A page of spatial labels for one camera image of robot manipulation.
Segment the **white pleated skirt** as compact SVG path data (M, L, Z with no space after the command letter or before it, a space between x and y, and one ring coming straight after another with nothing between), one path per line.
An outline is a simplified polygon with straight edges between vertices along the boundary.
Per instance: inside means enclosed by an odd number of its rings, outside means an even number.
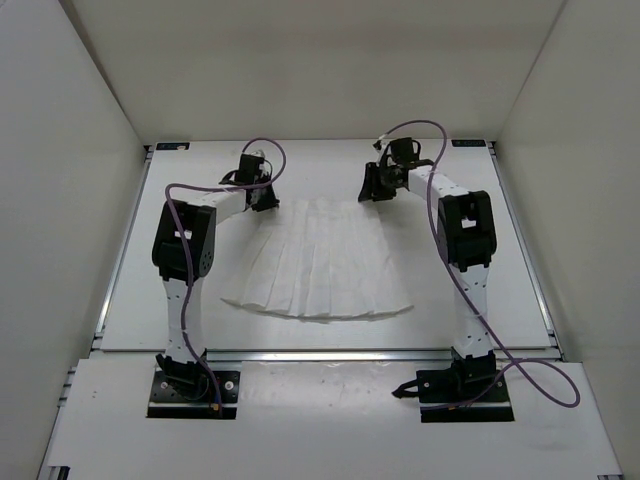
M221 291L226 303L310 321L412 309L375 207L296 200L258 217L257 231Z

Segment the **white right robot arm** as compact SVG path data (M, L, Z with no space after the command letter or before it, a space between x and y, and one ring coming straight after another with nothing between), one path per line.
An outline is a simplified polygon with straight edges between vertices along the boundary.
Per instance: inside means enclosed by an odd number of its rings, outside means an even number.
M497 250L490 195L440 173L434 161L420 157L421 144L411 137L379 139L373 147L378 158L365 165L358 200L391 200L401 188L423 199L438 254L454 283L456 334L450 366L418 373L392 395L398 399L421 396L432 404L471 400L497 374L484 319L489 266Z

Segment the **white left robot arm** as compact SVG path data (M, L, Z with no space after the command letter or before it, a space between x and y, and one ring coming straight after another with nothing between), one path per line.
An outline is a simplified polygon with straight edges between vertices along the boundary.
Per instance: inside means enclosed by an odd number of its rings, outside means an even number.
M279 205L273 181L279 176L263 151L240 155L236 169L219 185L184 183L165 187L152 247L167 299L168 341L156 357L166 381L189 402L222 404L220 384L207 364L201 294L214 261L217 226L247 210L261 212Z

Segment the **right corner label sticker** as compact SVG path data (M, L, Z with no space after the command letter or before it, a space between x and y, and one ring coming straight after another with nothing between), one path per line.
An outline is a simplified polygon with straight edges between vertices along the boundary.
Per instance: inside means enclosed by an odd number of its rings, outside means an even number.
M452 139L451 145L454 148L484 148L486 141L482 139Z

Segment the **corner label sticker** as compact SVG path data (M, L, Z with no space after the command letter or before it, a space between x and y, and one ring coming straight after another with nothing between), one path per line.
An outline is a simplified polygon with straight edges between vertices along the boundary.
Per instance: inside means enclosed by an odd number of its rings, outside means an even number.
M189 148L189 142L160 142L156 144L157 151L184 151Z
M484 148L486 141L482 139L452 139L451 145L454 148Z

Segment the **left corner label sticker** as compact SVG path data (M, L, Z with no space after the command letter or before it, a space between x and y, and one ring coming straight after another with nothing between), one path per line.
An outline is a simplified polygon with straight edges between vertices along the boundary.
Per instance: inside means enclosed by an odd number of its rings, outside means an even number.
M189 148L189 142L160 142L156 144L157 151L184 151Z

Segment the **aluminium front rail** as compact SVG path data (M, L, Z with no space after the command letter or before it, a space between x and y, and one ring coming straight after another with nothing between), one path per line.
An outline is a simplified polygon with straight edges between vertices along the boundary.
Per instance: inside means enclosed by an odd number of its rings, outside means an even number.
M209 362L433 362L450 359L451 354L448 350L210 350L207 353Z

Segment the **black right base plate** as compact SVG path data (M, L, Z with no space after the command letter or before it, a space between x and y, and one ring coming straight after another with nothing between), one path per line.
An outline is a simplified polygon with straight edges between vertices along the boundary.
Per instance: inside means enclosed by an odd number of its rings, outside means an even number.
M418 399L423 424L507 423L515 420L502 378L459 386L453 373L418 370Z

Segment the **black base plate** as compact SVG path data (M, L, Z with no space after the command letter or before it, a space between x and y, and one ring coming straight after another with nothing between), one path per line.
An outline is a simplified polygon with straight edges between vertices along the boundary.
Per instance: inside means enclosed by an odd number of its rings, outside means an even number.
M507 423L515 420L502 378L459 386L453 373L418 370L418 399L423 424Z
M235 420L240 393L240 371L217 370L221 399L215 399L215 389L208 386L209 378L199 386L175 388L164 372L154 372L147 405L148 418Z

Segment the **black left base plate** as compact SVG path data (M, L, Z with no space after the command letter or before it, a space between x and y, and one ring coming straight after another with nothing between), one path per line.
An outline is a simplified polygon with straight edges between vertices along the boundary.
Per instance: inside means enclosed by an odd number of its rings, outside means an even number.
M215 399L215 389L208 386L209 378L199 386L175 388L164 372L154 372L147 405L148 418L235 420L240 393L240 371L217 370L221 399Z

